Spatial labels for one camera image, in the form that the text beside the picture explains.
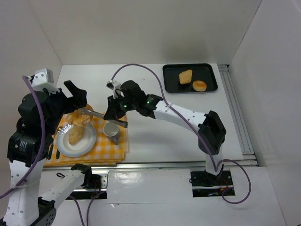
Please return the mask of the metal tongs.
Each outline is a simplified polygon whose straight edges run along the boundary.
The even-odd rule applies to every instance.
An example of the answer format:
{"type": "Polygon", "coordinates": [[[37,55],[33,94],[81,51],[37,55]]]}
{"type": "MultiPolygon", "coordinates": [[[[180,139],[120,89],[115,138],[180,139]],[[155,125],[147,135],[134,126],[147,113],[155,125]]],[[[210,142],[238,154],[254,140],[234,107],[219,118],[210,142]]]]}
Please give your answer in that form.
{"type": "Polygon", "coordinates": [[[119,119],[117,119],[117,120],[107,120],[107,119],[104,118],[104,114],[95,112],[95,111],[90,110],[90,109],[88,109],[86,107],[79,108],[78,111],[81,114],[89,115],[89,116],[94,116],[94,117],[97,117],[97,118],[101,118],[101,119],[103,119],[105,121],[114,123],[114,124],[119,125],[119,126],[124,127],[124,128],[128,127],[128,123],[126,121],[122,121],[122,120],[119,120],[119,119]]]}

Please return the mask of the sugared orange donut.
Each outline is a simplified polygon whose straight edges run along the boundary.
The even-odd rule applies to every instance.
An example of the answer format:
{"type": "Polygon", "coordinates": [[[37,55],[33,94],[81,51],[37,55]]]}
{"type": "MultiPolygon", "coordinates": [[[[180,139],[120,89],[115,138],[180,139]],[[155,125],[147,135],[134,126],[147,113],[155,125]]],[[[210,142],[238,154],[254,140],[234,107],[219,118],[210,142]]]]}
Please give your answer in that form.
{"type": "Polygon", "coordinates": [[[92,118],[93,116],[91,115],[85,115],[78,110],[75,110],[74,112],[67,114],[66,121],[68,124],[83,128],[92,121],[92,118]]]}

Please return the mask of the long bread roll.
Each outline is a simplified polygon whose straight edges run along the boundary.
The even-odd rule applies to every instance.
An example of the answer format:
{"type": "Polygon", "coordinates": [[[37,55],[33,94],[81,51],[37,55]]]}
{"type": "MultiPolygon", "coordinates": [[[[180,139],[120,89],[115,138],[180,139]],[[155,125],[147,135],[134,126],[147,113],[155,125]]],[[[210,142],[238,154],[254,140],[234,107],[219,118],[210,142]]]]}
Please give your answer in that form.
{"type": "Polygon", "coordinates": [[[83,137],[85,132],[84,127],[80,126],[73,126],[70,129],[70,134],[69,134],[69,144],[70,145],[76,145],[83,137]]]}

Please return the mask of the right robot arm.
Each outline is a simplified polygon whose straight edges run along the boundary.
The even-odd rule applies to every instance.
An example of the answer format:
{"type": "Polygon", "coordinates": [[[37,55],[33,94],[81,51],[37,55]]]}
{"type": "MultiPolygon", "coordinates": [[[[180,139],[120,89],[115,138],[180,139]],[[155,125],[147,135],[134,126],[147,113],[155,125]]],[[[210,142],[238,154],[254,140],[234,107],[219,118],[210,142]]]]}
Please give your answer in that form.
{"type": "Polygon", "coordinates": [[[106,85],[113,94],[108,97],[105,120],[119,120],[129,111],[156,120],[163,120],[193,132],[198,138],[198,147],[206,155],[205,174],[211,180],[219,180],[222,171],[222,145],[226,129],[214,111],[200,113],[174,105],[164,98],[145,94],[140,86],[132,81],[119,83],[114,80],[106,85]]]}

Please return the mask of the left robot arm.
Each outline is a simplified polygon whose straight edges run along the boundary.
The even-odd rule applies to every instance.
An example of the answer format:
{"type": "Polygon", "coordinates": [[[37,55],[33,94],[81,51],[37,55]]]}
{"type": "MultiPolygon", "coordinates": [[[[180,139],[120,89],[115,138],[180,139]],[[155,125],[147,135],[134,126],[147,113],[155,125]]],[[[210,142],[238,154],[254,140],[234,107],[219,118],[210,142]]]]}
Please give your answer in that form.
{"type": "Polygon", "coordinates": [[[11,181],[5,192],[8,207],[0,223],[3,226],[49,226],[56,211],[66,198],[78,188],[101,188],[101,177],[83,164],[75,164],[62,181],[43,195],[39,195],[40,178],[53,135],[66,113],[87,105],[87,93],[71,81],[64,85],[71,92],[67,97],[61,89],[35,91],[27,77],[30,90],[18,107],[20,119],[16,132],[8,141],[11,181]]]}

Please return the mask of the oval bread roll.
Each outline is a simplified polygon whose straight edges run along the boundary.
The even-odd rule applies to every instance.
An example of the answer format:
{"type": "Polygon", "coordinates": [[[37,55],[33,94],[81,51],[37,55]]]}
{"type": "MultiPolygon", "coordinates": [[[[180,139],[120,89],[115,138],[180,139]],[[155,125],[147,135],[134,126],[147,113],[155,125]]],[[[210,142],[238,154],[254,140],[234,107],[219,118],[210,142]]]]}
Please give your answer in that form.
{"type": "Polygon", "coordinates": [[[188,69],[184,72],[181,72],[178,77],[181,85],[189,84],[192,80],[192,70],[188,69]]]}

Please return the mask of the purple mug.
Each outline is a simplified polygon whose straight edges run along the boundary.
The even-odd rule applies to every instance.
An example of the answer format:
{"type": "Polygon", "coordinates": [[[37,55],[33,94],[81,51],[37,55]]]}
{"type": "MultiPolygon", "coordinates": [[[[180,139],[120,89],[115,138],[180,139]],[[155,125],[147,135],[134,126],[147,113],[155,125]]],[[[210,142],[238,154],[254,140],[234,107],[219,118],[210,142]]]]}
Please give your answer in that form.
{"type": "Polygon", "coordinates": [[[106,138],[111,141],[114,145],[118,145],[118,141],[120,138],[120,129],[119,126],[108,122],[103,126],[103,134],[106,138]]]}

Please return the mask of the white plate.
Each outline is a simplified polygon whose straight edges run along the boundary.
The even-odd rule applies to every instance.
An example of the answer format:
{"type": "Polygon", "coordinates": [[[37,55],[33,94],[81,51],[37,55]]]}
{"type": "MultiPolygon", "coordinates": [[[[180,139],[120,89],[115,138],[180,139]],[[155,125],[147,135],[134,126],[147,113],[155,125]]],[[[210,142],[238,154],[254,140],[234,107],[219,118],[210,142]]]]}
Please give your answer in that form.
{"type": "Polygon", "coordinates": [[[64,126],[56,137],[56,147],[59,152],[67,157],[80,157],[88,153],[96,142],[96,130],[93,125],[88,124],[84,128],[83,137],[75,144],[69,143],[69,136],[73,125],[64,126]]]}

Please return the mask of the yellow checkered cloth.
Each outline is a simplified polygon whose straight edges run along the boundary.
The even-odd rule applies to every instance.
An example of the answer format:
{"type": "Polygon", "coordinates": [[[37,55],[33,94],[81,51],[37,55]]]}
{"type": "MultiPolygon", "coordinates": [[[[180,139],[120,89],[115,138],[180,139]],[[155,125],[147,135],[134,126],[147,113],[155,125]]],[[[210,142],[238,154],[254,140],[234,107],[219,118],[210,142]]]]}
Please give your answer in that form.
{"type": "MultiPolygon", "coordinates": [[[[66,126],[68,122],[66,121],[66,115],[60,121],[60,126],[66,126]]],[[[60,153],[59,159],[55,158],[57,147],[56,147],[56,137],[54,139],[54,147],[52,151],[52,156],[50,160],[46,160],[46,167],[54,166],[72,166],[76,163],[89,164],[89,165],[115,165],[125,159],[126,153],[128,151],[128,132],[124,127],[119,126],[120,138],[118,145],[114,145],[109,141],[103,134],[103,126],[107,123],[101,118],[93,117],[92,121],[89,123],[93,125],[96,130],[96,142],[93,148],[86,154],[80,157],[67,157],[60,153]]]]}

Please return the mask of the black tray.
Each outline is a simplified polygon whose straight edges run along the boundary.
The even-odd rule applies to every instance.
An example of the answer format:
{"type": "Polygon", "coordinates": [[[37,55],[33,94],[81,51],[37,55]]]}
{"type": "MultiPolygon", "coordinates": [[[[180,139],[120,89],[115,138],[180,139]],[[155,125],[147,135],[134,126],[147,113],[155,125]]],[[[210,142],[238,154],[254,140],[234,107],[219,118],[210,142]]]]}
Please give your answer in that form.
{"type": "Polygon", "coordinates": [[[162,68],[165,91],[170,94],[196,93],[193,89],[193,82],[202,81],[206,84],[205,91],[202,93],[215,92],[218,89],[218,84],[212,69],[212,66],[207,63],[202,64],[169,64],[162,68]],[[189,84],[181,84],[179,74],[192,70],[192,79],[189,84]]]}

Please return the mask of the green handled cutlery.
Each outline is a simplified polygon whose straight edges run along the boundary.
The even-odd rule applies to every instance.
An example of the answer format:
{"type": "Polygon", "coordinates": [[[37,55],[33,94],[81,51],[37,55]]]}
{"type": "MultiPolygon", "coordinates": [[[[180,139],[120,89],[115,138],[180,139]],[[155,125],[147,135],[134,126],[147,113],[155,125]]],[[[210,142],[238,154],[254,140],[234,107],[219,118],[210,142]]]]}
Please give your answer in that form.
{"type": "MultiPolygon", "coordinates": [[[[54,135],[53,135],[53,139],[56,137],[56,135],[60,132],[60,130],[63,128],[63,126],[60,126],[56,129],[54,135]]],[[[53,151],[53,147],[54,147],[54,143],[52,143],[50,145],[50,148],[49,148],[49,151],[48,151],[48,154],[47,154],[47,159],[50,160],[51,159],[51,156],[52,156],[52,151],[53,151]]]]}
{"type": "Polygon", "coordinates": [[[60,157],[60,152],[59,152],[59,150],[57,149],[55,158],[56,158],[56,159],[59,159],[59,157],[60,157]]]}

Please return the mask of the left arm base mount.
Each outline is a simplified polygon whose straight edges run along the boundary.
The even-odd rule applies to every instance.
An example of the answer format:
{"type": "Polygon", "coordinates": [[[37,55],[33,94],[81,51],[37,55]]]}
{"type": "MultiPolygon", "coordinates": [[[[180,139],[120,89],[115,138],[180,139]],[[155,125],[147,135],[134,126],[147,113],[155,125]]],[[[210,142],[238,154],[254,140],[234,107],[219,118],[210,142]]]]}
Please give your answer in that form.
{"type": "Polygon", "coordinates": [[[88,187],[78,187],[71,196],[77,200],[107,199],[108,173],[94,174],[89,180],[88,187]]]}

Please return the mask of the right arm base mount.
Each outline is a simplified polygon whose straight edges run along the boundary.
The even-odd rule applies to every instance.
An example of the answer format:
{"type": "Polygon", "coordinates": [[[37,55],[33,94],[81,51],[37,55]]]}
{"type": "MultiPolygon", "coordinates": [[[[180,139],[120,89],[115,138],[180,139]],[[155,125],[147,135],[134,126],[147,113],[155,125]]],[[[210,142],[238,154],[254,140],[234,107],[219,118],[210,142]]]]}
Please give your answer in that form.
{"type": "Polygon", "coordinates": [[[232,175],[229,170],[224,170],[217,179],[209,176],[205,171],[191,171],[189,182],[192,186],[193,198],[235,196],[232,175]]]}

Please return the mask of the aluminium rail frame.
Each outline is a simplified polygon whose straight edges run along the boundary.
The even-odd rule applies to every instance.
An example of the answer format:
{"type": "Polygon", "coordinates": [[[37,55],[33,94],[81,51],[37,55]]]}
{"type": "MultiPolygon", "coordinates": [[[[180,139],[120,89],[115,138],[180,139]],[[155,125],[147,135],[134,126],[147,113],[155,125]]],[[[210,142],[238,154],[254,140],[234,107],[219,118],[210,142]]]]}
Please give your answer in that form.
{"type": "MultiPolygon", "coordinates": [[[[111,91],[106,83],[111,78],[119,82],[133,80],[149,94],[164,95],[171,103],[197,112],[215,111],[219,114],[227,134],[222,156],[228,165],[235,160],[243,166],[257,166],[246,127],[240,116],[225,66],[212,64],[218,89],[210,93],[169,94],[164,89],[163,65],[148,64],[144,68],[120,65],[65,65],[59,75],[58,86],[71,80],[87,91],[87,100],[99,112],[107,108],[111,91]]],[[[127,113],[128,151],[122,164],[165,164],[203,162],[205,154],[199,150],[197,138],[188,130],[163,120],[143,117],[135,111],[127,113]]]]}

